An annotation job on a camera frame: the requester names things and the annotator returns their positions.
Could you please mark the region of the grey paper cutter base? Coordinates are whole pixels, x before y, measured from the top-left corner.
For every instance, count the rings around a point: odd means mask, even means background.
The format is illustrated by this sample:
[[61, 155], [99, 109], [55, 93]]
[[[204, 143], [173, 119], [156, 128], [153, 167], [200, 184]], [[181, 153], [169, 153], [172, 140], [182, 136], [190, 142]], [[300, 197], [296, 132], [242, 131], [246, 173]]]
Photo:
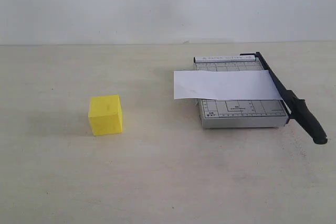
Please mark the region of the grey paper cutter base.
[[[265, 66], [255, 53], [239, 56], [194, 57], [194, 69], [205, 71], [257, 71]], [[289, 112], [280, 100], [196, 99], [205, 129], [283, 127]]]

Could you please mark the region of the yellow cube block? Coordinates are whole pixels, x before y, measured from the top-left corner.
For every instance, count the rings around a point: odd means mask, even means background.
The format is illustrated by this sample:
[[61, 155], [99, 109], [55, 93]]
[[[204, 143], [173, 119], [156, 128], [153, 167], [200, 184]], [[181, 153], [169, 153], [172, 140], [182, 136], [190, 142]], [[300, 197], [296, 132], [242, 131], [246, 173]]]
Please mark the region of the yellow cube block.
[[94, 136], [123, 132], [123, 113], [118, 94], [92, 97], [88, 113]]

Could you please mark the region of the white paper sheet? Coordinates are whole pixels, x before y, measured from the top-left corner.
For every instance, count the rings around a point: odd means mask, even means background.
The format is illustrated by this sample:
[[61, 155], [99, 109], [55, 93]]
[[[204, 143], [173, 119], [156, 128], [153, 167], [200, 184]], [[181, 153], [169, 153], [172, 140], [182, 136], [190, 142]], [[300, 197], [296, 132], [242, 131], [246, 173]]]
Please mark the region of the white paper sheet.
[[174, 71], [174, 99], [281, 100], [269, 71]]

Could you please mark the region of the black cutter blade arm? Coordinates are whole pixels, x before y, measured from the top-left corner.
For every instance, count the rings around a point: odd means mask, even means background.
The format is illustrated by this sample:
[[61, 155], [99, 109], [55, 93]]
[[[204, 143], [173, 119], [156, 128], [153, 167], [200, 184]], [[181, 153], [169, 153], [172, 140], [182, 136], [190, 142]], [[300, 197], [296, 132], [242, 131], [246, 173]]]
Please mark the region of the black cutter blade arm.
[[271, 79], [277, 88], [284, 104], [290, 110], [289, 119], [295, 120], [312, 138], [313, 142], [318, 145], [327, 144], [327, 135], [316, 119], [316, 117], [309, 111], [304, 99], [298, 98], [292, 90], [288, 90], [278, 77], [274, 74], [264, 57], [260, 52], [243, 53], [241, 56], [255, 56], [259, 59], [265, 70], [269, 71]]

